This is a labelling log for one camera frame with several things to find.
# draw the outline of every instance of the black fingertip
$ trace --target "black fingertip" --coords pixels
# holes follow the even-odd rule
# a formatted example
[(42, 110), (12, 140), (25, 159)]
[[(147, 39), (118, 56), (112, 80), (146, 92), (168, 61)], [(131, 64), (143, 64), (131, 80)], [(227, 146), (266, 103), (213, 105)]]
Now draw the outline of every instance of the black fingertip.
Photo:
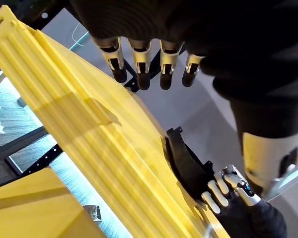
[(150, 74), (137, 73), (138, 87), (141, 90), (147, 90), (150, 87)]
[(114, 79), (119, 83), (124, 83), (127, 81), (127, 72), (125, 67), (123, 69), (112, 70)]
[(182, 76), (182, 84), (184, 87), (190, 87), (193, 84), (193, 81), (195, 79), (195, 74), (188, 73), (187, 71), (184, 71)]
[(172, 74), (161, 74), (160, 87), (163, 90), (168, 90), (171, 87)]

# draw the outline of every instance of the black plastic piece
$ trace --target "black plastic piece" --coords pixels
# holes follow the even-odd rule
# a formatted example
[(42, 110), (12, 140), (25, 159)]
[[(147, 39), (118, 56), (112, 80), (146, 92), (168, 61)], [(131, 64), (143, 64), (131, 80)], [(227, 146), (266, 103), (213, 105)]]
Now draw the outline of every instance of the black plastic piece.
[(127, 81), (127, 72), (126, 68), (124, 67), (123, 69), (116, 69), (112, 70), (114, 79), (119, 82), (119, 83), (124, 83)]
[(160, 87), (163, 90), (168, 90), (171, 87), (172, 74), (161, 74), (160, 75)]
[(286, 155), (282, 159), (279, 167), (279, 177), (282, 177), (283, 175), (285, 175), (289, 165), (297, 163), (297, 158), (298, 158), (298, 148), (295, 148), (293, 151), (291, 151), (288, 155)]
[(201, 200), (201, 194), (208, 190), (208, 182), (214, 178), (212, 162), (205, 164), (198, 159), (194, 152), (184, 143), (181, 136), (182, 128), (167, 131), (166, 148), (169, 162), (175, 176), (194, 198)]
[(51, 162), (53, 162), (60, 154), (63, 153), (61, 147), (56, 144), (48, 152), (42, 155), (34, 164), (32, 164), (26, 171), (22, 173), (22, 177), (28, 176), (34, 172), (44, 169)]
[(190, 87), (193, 84), (193, 81), (195, 79), (195, 74), (188, 73), (187, 71), (184, 71), (183, 77), (182, 77), (182, 84), (184, 87)]
[(150, 87), (150, 74), (137, 73), (138, 87), (141, 90), (147, 90)]

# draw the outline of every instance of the black glove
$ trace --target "black glove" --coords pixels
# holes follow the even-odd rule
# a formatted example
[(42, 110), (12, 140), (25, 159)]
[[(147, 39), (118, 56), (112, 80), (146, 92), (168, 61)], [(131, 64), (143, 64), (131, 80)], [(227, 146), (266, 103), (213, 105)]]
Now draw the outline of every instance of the black glove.
[(285, 238), (287, 228), (283, 215), (262, 200), (247, 180), (232, 165), (215, 173), (208, 183), (205, 201), (232, 238)]
[[(265, 155), (247, 153), (245, 174), (253, 189), (267, 193), (296, 163), (292, 155), (298, 147), (298, 0), (71, 3), (99, 44), (118, 36), (158, 38), (184, 42), (189, 53), (205, 56), (200, 67), (215, 77), (214, 88), (230, 100), (241, 144), (248, 133), (258, 144), (285, 147), (281, 156), (274, 156), (275, 147), (265, 147), (269, 164)], [(261, 150), (253, 141), (252, 151)]]

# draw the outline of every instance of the white finger segment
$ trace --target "white finger segment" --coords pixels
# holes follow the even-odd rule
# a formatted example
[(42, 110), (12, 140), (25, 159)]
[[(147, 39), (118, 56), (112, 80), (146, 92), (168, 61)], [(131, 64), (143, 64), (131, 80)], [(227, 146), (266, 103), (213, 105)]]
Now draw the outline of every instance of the white finger segment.
[(214, 177), (215, 177), (222, 193), (225, 195), (228, 194), (229, 189), (228, 189), (227, 184), (223, 180), (223, 174), (220, 171), (218, 171), (214, 174)]
[(219, 214), (221, 212), (219, 206), (214, 202), (209, 192), (202, 193), (202, 199), (208, 204), (214, 213)]
[(214, 180), (208, 182), (208, 187), (213, 192), (214, 196), (217, 198), (220, 204), (224, 207), (227, 207), (228, 200), (223, 196)]

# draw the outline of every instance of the black fabric sleeve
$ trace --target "black fabric sleeve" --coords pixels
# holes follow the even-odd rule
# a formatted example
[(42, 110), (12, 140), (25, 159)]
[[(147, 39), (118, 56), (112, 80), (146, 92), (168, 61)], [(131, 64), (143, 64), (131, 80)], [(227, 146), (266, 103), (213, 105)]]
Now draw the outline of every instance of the black fabric sleeve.
[(238, 133), (298, 133), (298, 0), (71, 0), (94, 38), (185, 42)]
[(256, 237), (286, 238), (287, 226), (283, 215), (268, 202), (261, 200), (248, 207), (251, 226)]

